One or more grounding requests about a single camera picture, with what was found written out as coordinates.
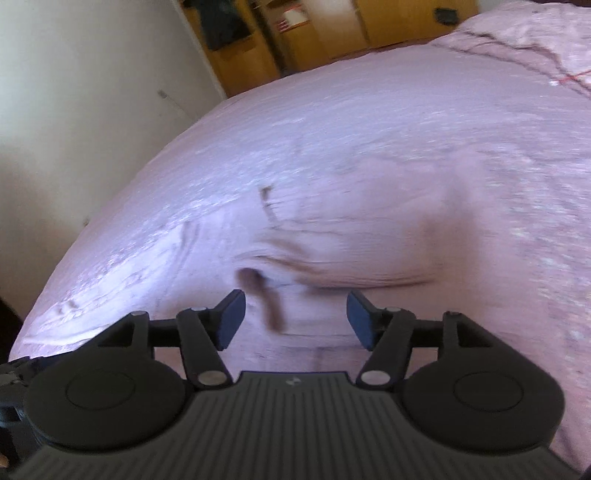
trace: white wall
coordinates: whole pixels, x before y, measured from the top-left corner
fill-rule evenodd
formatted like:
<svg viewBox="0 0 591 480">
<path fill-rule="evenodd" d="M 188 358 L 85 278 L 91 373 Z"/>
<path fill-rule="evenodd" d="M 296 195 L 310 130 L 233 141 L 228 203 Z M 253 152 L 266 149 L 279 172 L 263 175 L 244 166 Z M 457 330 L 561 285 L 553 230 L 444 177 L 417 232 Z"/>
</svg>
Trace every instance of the white wall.
<svg viewBox="0 0 591 480">
<path fill-rule="evenodd" d="M 500 4 L 508 0 L 478 0 L 478 5 L 481 12 L 486 12 L 498 7 Z"/>
<path fill-rule="evenodd" d="M 221 99 L 171 0 L 0 1 L 0 297 L 24 317 L 85 220 Z"/>
</svg>

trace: bed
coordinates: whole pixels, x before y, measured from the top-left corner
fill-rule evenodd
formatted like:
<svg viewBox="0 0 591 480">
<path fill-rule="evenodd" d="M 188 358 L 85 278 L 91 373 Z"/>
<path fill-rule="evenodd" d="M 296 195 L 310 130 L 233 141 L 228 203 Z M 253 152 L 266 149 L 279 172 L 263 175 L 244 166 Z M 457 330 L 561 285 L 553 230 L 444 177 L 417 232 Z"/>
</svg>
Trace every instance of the bed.
<svg viewBox="0 0 591 480">
<path fill-rule="evenodd" d="M 77 348 L 247 293 L 222 353 L 347 370 L 349 288 L 423 318 L 460 310 L 557 378 L 553 448 L 591 462 L 591 8 L 518 1 L 426 46 L 227 100 L 80 234 L 11 358 Z M 178 368 L 175 352 L 160 360 Z"/>
</svg>

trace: ribbed black surface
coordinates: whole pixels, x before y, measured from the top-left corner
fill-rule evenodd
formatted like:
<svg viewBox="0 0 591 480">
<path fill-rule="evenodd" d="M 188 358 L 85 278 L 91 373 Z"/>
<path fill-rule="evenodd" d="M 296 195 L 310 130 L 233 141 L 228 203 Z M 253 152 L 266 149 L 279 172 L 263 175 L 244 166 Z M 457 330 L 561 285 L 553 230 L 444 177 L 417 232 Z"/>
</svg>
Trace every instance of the ribbed black surface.
<svg viewBox="0 0 591 480">
<path fill-rule="evenodd" d="M 246 373 L 198 395 L 169 431 L 108 455 L 41 449 L 15 480 L 559 480 L 577 475 L 545 449 L 490 458 L 413 429 L 390 397 L 345 374 Z"/>
</svg>

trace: hanging black garment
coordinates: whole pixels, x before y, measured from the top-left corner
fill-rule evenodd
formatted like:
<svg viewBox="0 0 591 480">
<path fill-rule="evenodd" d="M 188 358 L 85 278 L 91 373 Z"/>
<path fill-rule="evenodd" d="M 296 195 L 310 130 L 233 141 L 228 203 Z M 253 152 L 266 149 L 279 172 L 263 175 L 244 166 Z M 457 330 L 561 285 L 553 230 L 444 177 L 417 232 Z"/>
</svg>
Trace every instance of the hanging black garment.
<svg viewBox="0 0 591 480">
<path fill-rule="evenodd" d="M 184 0 L 185 8 L 197 8 L 209 50 L 219 50 L 251 35 L 232 0 Z"/>
</svg>

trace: round black cover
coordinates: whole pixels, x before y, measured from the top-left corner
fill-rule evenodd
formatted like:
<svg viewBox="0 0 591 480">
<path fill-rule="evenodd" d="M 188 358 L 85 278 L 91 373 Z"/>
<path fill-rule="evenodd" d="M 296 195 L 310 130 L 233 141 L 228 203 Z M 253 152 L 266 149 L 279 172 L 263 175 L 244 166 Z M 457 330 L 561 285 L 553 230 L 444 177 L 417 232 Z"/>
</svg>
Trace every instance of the round black cover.
<svg viewBox="0 0 591 480">
<path fill-rule="evenodd" d="M 487 453 L 549 443 L 564 413 L 552 377 L 496 348 L 463 348 L 422 367 L 406 382 L 402 402 L 433 439 Z"/>
<path fill-rule="evenodd" d="M 38 374 L 25 415 L 46 441 L 70 449 L 108 450 L 161 432 L 183 408 L 183 380 L 137 351 L 77 353 Z"/>
</svg>

